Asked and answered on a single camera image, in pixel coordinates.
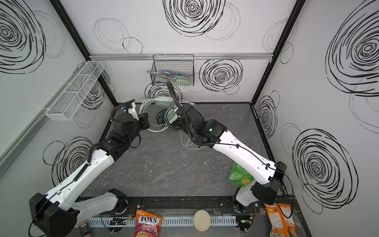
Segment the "black blue headphones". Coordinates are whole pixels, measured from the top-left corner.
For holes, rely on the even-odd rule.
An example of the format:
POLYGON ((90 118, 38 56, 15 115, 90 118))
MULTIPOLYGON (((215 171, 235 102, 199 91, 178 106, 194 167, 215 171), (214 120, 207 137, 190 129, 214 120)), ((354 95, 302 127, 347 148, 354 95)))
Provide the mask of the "black blue headphones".
POLYGON ((160 111, 157 116, 156 116, 156 121, 157 121, 157 124, 158 125, 163 125, 165 124, 165 114, 166 114, 167 110, 164 109, 162 111, 160 111))

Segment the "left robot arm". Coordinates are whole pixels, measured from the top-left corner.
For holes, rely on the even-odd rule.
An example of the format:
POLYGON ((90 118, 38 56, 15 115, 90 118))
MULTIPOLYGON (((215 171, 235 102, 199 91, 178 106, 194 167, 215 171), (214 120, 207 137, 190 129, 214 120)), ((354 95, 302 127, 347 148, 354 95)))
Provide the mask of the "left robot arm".
POLYGON ((130 209, 126 195, 110 189, 104 194, 78 201, 80 194, 104 170, 114 164, 141 131, 150 127, 148 114, 137 114, 132 99, 113 108, 110 119, 114 126, 110 135, 93 144, 86 161, 46 194, 36 193, 29 200, 32 225, 45 237, 65 237, 79 223, 103 212, 123 214, 130 209))

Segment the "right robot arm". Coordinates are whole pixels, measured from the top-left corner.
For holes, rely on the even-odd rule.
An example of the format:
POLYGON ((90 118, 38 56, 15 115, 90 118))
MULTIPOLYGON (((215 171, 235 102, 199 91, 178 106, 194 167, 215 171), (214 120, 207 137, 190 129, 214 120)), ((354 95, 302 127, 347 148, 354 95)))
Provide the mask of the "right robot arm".
POLYGON ((239 141, 223 124, 215 119, 205 120, 192 105, 182 105, 176 96, 171 81, 166 82, 175 105, 182 127, 190 140, 198 146, 208 146, 223 153, 241 165, 255 178, 250 188, 254 197, 250 203, 261 201, 265 204, 278 203, 277 193, 280 189, 287 166, 283 162, 272 162, 239 141))

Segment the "mint green headphones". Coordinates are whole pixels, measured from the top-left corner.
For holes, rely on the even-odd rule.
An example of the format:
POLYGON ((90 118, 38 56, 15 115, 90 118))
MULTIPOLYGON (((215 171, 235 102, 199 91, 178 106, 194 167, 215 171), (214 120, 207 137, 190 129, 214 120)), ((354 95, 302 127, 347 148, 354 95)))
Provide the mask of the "mint green headphones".
POLYGON ((149 118, 153 119, 151 128, 148 129, 149 132, 152 133, 162 133, 166 130, 170 129, 179 129, 179 125, 171 124, 171 118, 172 118, 172 108, 170 104, 173 102, 173 98, 167 97, 167 96, 158 96, 156 98, 152 99, 146 99, 139 108, 139 113, 148 113, 152 112, 152 115, 149 115, 149 118), (158 125, 156 121, 157 114, 166 109, 167 112, 165 114, 165 124, 158 125))

